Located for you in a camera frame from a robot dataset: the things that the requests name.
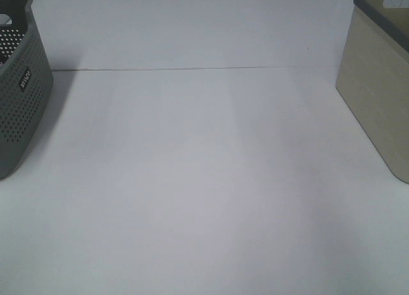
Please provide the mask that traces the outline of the beige plastic basket grey rim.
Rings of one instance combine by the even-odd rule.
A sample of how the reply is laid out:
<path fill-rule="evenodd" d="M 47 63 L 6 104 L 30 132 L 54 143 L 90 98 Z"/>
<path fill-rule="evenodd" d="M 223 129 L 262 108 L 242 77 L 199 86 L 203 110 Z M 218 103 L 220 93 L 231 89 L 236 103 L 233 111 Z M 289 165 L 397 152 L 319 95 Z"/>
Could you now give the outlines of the beige plastic basket grey rim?
<path fill-rule="evenodd" d="M 391 173 L 408 182 L 408 0 L 353 0 L 336 89 Z"/>

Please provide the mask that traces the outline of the grey perforated plastic basket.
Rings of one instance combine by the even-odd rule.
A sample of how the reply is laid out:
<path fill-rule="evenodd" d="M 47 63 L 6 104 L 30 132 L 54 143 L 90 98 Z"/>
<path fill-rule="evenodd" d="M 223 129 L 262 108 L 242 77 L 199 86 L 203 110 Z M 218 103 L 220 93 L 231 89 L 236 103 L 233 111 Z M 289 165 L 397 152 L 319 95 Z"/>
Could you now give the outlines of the grey perforated plastic basket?
<path fill-rule="evenodd" d="M 31 9 L 32 0 L 1 0 L 1 178 L 28 148 L 49 101 L 54 77 Z"/>

